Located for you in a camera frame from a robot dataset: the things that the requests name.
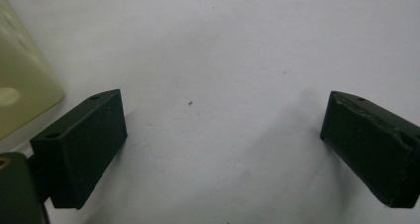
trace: white surface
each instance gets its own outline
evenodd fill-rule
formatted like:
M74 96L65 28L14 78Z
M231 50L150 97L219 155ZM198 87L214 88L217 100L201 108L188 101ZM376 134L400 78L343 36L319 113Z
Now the white surface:
M331 90L420 124L420 0L10 0L66 91L121 88L129 138L52 223L417 223L319 139Z

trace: beige plastic object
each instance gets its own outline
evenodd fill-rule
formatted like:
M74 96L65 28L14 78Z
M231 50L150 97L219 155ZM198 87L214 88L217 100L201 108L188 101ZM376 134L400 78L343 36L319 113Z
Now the beige plastic object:
M62 98L62 89L7 0L0 0L0 139Z

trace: black rectangular object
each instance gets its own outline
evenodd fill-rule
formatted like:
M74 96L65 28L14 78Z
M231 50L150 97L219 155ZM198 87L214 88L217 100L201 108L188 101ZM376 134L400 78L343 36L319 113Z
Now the black rectangular object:
M119 89L91 96L33 138L54 207L81 208L126 138Z
M420 192L420 128L364 98L331 92L323 139L389 207L411 208Z
M24 155L0 154L0 223L50 223Z

